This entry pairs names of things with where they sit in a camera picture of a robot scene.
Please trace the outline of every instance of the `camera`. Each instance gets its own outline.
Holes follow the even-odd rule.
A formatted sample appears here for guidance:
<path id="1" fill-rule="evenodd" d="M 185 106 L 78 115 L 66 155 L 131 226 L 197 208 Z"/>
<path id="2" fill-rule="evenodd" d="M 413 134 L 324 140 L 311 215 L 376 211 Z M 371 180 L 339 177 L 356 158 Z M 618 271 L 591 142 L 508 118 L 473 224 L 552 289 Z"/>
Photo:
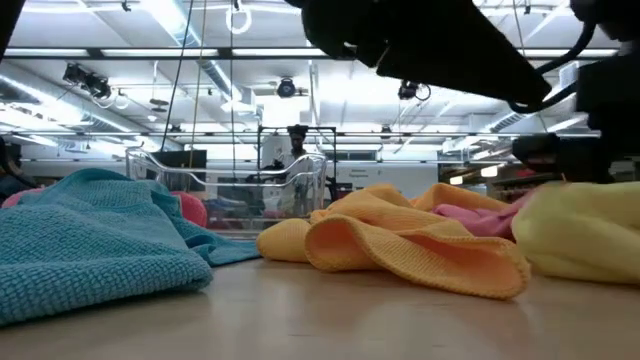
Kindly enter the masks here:
<path id="1" fill-rule="evenodd" d="M 276 93 L 283 99 L 293 97 L 296 94 L 296 86 L 293 84 L 293 79 L 282 79 Z"/>

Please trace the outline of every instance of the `orange towel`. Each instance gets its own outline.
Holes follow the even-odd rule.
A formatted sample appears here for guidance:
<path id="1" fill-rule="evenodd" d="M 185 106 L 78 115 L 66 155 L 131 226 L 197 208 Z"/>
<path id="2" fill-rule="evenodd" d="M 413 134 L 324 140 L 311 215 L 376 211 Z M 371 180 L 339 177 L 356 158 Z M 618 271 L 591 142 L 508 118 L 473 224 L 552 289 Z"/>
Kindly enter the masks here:
<path id="1" fill-rule="evenodd" d="M 509 299 L 524 291 L 530 270 L 515 245 L 474 237 L 458 221 L 429 212 L 442 203 L 495 211 L 507 206 L 444 184 L 413 200 L 377 185 L 313 212 L 311 224 L 293 219 L 265 230 L 258 249 L 267 259 L 309 262 L 322 271 L 386 269 L 461 294 Z"/>

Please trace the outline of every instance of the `teal towel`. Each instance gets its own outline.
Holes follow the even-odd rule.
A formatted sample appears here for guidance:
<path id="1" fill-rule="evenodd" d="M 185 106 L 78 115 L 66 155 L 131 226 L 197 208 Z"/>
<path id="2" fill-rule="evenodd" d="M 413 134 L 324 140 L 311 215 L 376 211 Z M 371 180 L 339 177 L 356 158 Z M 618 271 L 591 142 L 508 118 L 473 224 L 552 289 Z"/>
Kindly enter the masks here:
<path id="1" fill-rule="evenodd" d="M 163 290 L 259 257 L 191 224 L 155 182 L 85 169 L 0 210 L 0 326 Z"/>

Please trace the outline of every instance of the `towel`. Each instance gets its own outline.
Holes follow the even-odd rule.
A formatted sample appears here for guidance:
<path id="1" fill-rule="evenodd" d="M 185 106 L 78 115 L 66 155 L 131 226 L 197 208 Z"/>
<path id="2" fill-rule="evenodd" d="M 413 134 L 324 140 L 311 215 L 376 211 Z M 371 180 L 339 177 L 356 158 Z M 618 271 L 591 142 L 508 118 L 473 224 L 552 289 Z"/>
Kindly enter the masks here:
<path id="1" fill-rule="evenodd" d="M 500 201 L 445 184 L 408 200 L 391 185 L 356 191 L 311 221 L 283 221 L 258 237 L 268 259 L 308 262 L 322 271 L 388 270 L 416 284 L 495 299 L 520 294 L 529 265 L 497 237 L 475 237 L 430 211 L 441 203 L 500 211 Z"/>
<path id="2" fill-rule="evenodd" d="M 44 188 L 37 188 L 37 189 L 29 189 L 29 190 L 23 190 L 20 192 L 17 192 L 11 196 L 9 196 L 7 198 L 7 200 L 5 200 L 2 203 L 2 208 L 6 209 L 6 208 L 10 208 L 12 206 L 16 206 L 18 205 L 18 203 L 20 202 L 20 199 L 22 199 L 22 196 L 24 194 L 29 194 L 29 193 L 40 193 L 44 190 Z"/>
<path id="3" fill-rule="evenodd" d="M 180 209 L 185 219 L 200 227 L 207 227 L 207 208 L 200 199 L 184 191 L 172 191 L 171 195 L 180 198 Z"/>
<path id="4" fill-rule="evenodd" d="M 469 210 L 460 206 L 440 204 L 433 209 L 433 213 L 460 221 L 475 236 L 494 236 L 515 241 L 511 222 L 533 192 L 530 191 L 501 211 L 482 208 Z"/>
<path id="5" fill-rule="evenodd" d="M 134 295 L 197 290 L 254 258 L 180 214 L 155 182 L 85 169 L 0 210 L 0 326 Z"/>
<path id="6" fill-rule="evenodd" d="M 13 194 L 2 203 L 2 208 L 6 209 L 18 205 L 20 199 L 22 199 L 22 196 L 25 194 L 40 193 L 42 191 L 44 191 L 44 188 L 24 190 Z M 184 191 L 173 191 L 171 195 L 180 198 L 180 208 L 182 209 L 182 216 L 184 216 L 185 219 L 198 226 L 207 227 L 207 209 L 200 199 Z"/>
<path id="7" fill-rule="evenodd" d="M 640 284 L 640 182 L 546 184 L 513 220 L 518 247 L 546 275 Z"/>

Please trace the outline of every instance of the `table surface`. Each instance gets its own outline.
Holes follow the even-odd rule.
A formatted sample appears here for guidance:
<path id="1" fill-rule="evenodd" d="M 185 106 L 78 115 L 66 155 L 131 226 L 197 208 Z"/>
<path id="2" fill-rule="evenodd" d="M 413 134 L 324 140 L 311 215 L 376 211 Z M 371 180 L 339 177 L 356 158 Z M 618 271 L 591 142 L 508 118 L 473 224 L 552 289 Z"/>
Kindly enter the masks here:
<path id="1" fill-rule="evenodd" d="M 245 262 L 201 293 L 0 329 L 2 359 L 640 359 L 640 289 L 534 278 L 512 302 L 383 272 Z"/>

